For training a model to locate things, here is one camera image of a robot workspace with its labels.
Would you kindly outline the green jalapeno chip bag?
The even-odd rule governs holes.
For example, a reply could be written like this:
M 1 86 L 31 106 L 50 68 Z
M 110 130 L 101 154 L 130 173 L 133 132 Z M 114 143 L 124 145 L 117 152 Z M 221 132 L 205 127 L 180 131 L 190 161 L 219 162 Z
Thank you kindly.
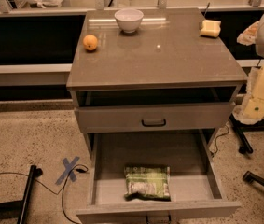
M 142 199 L 170 201 L 170 167 L 127 165 L 124 167 L 126 200 Z

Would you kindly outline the grey drawer cabinet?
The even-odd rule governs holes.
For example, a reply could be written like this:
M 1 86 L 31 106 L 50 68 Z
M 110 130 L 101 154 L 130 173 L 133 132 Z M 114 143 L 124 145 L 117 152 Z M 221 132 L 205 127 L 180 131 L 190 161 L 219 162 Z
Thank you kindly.
M 112 11 L 89 12 L 82 31 L 99 44 L 93 52 L 76 50 L 67 81 L 75 109 L 234 103 L 245 73 L 221 40 L 200 35 L 201 22 L 196 8 L 150 9 L 140 28 L 126 34 Z M 200 130 L 209 149 L 220 128 L 140 132 Z M 90 158 L 96 134 L 83 133 Z

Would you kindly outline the closed upper drawer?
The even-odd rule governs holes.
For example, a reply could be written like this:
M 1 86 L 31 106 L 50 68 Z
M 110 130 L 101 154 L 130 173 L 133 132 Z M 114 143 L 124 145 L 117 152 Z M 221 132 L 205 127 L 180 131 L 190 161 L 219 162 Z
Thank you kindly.
M 234 103 L 80 107 L 75 115 L 83 133 L 188 130 L 222 127 Z

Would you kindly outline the open bottom drawer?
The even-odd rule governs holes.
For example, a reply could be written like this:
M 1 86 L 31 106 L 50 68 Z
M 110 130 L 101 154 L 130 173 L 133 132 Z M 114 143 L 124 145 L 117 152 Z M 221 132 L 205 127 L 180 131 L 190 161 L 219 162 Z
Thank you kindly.
M 94 136 L 83 224 L 176 224 L 228 217 L 227 199 L 200 130 Z

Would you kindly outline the orange fruit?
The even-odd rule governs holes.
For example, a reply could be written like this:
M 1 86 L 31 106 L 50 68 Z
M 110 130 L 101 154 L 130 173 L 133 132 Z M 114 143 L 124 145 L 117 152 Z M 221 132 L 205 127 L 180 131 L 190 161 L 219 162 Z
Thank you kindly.
M 83 46 L 87 51 L 94 51 L 97 48 L 98 39 L 95 35 L 86 35 L 83 38 Z

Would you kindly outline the white bowl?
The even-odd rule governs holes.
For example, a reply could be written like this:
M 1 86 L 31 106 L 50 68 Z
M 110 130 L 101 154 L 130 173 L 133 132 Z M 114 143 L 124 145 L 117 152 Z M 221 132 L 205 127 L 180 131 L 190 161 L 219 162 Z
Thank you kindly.
M 114 15 L 118 27 L 125 33 L 133 33 L 140 26 L 144 13 L 133 8 L 124 8 Z

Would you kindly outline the blue tape cross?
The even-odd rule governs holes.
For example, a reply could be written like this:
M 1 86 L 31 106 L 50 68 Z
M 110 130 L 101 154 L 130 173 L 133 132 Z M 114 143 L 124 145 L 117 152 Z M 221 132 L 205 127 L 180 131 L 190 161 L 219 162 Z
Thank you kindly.
M 64 171 L 56 180 L 55 182 L 56 185 L 61 185 L 61 183 L 64 181 L 66 177 L 69 177 L 72 182 L 76 181 L 76 175 L 73 173 L 73 169 L 78 161 L 79 161 L 78 156 L 75 156 L 71 161 L 69 161 L 67 158 L 63 159 Z

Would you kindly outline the yellow sponge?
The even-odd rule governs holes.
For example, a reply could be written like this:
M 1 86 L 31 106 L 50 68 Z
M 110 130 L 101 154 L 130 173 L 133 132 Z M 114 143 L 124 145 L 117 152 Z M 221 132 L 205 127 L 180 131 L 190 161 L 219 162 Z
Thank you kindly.
M 220 25 L 220 21 L 204 20 L 201 24 L 200 35 L 217 38 L 221 31 Z

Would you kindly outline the black chair caster leg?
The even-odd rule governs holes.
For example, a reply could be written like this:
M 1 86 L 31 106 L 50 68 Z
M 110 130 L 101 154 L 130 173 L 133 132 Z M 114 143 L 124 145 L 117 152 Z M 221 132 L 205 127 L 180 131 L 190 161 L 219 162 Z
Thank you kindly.
M 257 182 L 258 184 L 260 184 L 261 186 L 264 187 L 264 178 L 250 172 L 247 171 L 244 175 L 243 175 L 243 181 L 247 182 L 247 183 L 252 183 L 252 182 Z

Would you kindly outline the black stand leg right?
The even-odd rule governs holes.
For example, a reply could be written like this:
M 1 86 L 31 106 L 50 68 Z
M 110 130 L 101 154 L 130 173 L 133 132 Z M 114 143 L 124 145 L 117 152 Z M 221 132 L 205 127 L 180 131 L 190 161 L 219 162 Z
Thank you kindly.
M 233 115 L 229 117 L 229 121 L 231 122 L 233 131 L 236 133 L 241 143 L 239 146 L 239 152 L 241 154 L 252 154 L 253 149 L 245 137 L 245 132 L 255 132 L 255 131 L 264 131 L 264 120 L 257 122 L 253 125 L 241 124 Z

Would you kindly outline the black stand leg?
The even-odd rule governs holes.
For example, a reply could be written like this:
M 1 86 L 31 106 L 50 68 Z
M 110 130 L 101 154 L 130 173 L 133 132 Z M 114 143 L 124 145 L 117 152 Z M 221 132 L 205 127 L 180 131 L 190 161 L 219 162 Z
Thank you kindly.
M 30 166 L 23 197 L 17 201 L 0 203 L 0 219 L 16 218 L 17 224 L 25 224 L 28 216 L 34 181 L 42 174 L 42 170 L 36 165 Z
M 236 133 L 241 143 L 239 146 L 239 152 L 241 154 L 252 154 L 253 149 L 245 137 L 245 132 L 255 132 L 255 131 L 264 131 L 264 120 L 257 122 L 253 125 L 241 124 L 233 115 L 229 117 L 229 121 L 231 122 L 233 131 Z

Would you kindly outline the black stand leg left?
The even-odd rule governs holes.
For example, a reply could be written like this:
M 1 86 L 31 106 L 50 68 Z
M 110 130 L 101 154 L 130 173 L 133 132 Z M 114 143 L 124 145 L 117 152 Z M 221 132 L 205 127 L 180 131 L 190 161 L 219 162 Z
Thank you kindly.
M 16 218 L 17 224 L 25 224 L 28 216 L 34 181 L 42 174 L 42 170 L 36 165 L 30 166 L 23 197 L 17 201 L 0 203 L 0 219 Z

